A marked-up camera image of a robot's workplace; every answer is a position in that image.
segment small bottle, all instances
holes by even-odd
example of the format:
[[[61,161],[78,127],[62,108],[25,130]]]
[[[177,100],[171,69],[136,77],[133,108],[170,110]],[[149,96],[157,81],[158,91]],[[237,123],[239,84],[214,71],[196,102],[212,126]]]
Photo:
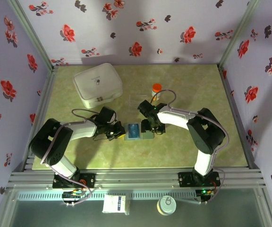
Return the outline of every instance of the small bottle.
[[[157,92],[160,92],[162,90],[162,86],[161,84],[154,84],[152,87],[152,98],[154,97],[154,95]],[[155,96],[155,98],[153,99],[153,101],[157,101],[160,98],[160,93],[158,95]]]

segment floral wallpaper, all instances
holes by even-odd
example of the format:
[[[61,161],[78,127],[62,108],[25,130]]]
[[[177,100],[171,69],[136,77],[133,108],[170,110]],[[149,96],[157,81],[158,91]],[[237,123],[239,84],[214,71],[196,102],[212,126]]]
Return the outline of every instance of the floral wallpaper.
[[[0,201],[23,161],[47,74],[11,7],[0,0]]]
[[[224,65],[223,79],[272,199],[272,0],[257,7]]]
[[[248,4],[248,0],[19,2],[53,65],[219,63]],[[246,40],[241,44],[241,57],[247,44]]]

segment mounting plate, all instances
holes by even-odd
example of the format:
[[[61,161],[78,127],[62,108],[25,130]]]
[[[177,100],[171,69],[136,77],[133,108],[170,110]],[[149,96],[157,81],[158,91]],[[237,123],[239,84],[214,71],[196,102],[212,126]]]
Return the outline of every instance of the mounting plate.
[[[79,180],[84,180],[85,184],[89,187],[89,188],[94,188],[94,184],[95,184],[95,175],[96,174],[79,174]],[[82,186],[75,184],[75,183],[71,183],[65,179],[63,179],[62,177],[60,177],[59,175],[54,175],[54,180],[53,180],[53,185],[52,188],[82,188]]]
[[[192,172],[180,172],[178,173],[178,181],[180,188],[185,187],[214,187],[212,182],[216,183],[216,186],[220,186],[220,178],[218,172],[212,172],[209,174],[209,176],[204,180],[202,184],[199,184],[195,178],[194,174]]]

